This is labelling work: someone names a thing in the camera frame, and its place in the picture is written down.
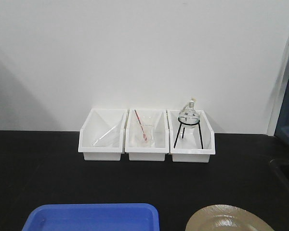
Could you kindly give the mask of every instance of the tan plate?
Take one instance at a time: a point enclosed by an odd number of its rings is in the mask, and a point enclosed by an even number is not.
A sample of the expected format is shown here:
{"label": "tan plate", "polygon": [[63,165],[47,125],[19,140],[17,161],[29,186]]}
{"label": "tan plate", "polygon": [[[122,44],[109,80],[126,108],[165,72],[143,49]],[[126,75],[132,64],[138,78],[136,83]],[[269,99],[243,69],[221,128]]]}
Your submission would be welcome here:
{"label": "tan plate", "polygon": [[210,205],[195,212],[185,231],[274,231],[256,215],[231,205]]}

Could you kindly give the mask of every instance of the metal stand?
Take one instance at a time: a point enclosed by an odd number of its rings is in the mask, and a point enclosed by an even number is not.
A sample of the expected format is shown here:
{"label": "metal stand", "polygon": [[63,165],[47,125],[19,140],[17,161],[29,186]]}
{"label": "metal stand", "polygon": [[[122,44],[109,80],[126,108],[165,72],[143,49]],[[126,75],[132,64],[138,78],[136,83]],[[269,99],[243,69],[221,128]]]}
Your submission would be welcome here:
{"label": "metal stand", "polygon": [[[186,124],[186,123],[183,123],[183,122],[180,121],[179,118],[178,118],[178,121],[180,122],[180,126],[179,126],[179,130],[178,130],[178,133],[177,133],[177,137],[175,138],[175,142],[174,142],[173,148],[175,148],[175,146],[177,145],[177,141],[178,141],[178,137],[179,137],[179,134],[180,134],[181,126],[182,126],[182,124],[184,124],[184,125],[188,125],[188,126],[198,125],[198,127],[199,127],[200,142],[201,142],[201,148],[203,149],[202,135],[201,135],[201,128],[200,128],[200,121],[198,121],[198,122],[195,123],[195,124]],[[183,128],[182,139],[183,139],[183,137],[184,137],[184,132],[185,132],[185,128]]]}

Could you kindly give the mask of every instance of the blue object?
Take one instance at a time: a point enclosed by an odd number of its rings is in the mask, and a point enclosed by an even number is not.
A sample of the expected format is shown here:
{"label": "blue object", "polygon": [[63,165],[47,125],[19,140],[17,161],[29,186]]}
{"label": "blue object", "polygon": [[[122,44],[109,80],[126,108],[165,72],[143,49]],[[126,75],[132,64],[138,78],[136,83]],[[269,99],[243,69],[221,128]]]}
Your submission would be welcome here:
{"label": "blue object", "polygon": [[42,205],[22,231],[159,231],[158,211],[149,204]]}

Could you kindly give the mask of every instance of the white wall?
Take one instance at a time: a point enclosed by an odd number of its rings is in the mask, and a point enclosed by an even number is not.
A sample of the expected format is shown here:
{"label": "white wall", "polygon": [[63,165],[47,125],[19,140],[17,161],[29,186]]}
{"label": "white wall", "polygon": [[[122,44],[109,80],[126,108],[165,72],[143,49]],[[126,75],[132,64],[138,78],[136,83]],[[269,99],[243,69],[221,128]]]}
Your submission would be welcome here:
{"label": "white wall", "polygon": [[289,0],[0,0],[0,129],[194,96],[216,132],[266,133],[288,36]]}

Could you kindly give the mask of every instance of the black table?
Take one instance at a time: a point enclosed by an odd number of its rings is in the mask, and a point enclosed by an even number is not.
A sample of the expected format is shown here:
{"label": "black table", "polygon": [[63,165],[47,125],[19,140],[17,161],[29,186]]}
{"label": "black table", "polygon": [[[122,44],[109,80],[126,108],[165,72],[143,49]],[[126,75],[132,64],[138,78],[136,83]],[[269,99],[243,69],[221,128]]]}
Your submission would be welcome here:
{"label": "black table", "polygon": [[0,131],[0,231],[21,230],[44,204],[149,203],[161,231],[184,231],[197,210],[241,207],[289,231],[289,191],[269,161],[289,147],[265,135],[215,134],[210,162],[84,161],[78,132]]}

